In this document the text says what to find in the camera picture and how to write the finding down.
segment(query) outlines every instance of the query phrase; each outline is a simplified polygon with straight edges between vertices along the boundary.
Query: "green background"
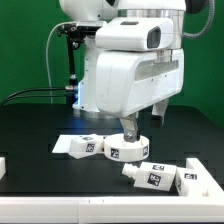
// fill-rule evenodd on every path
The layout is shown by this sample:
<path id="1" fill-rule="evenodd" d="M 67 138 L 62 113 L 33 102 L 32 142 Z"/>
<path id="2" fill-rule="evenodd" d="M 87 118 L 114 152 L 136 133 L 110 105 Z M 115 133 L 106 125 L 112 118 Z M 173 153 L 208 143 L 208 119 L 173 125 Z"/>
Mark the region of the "green background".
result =
<path id="1" fill-rule="evenodd" d="M 0 100 L 3 100 L 22 89 L 48 86 L 45 63 L 47 38 L 56 24 L 69 21 L 69 18 L 61 11 L 58 0 L 0 0 L 0 3 Z M 223 8 L 224 1 L 216 0 L 214 25 L 205 37 L 184 40 L 184 87 L 170 101 L 170 104 L 199 109 L 221 127 L 224 127 Z M 198 15 L 187 15 L 185 31 L 198 32 L 207 15 L 208 10 Z M 83 67 L 82 54 L 83 51 L 76 54 L 79 75 Z M 69 72 L 64 37 L 53 36 L 49 56 L 53 86 L 66 85 Z M 35 98 L 32 102 L 50 101 Z"/>

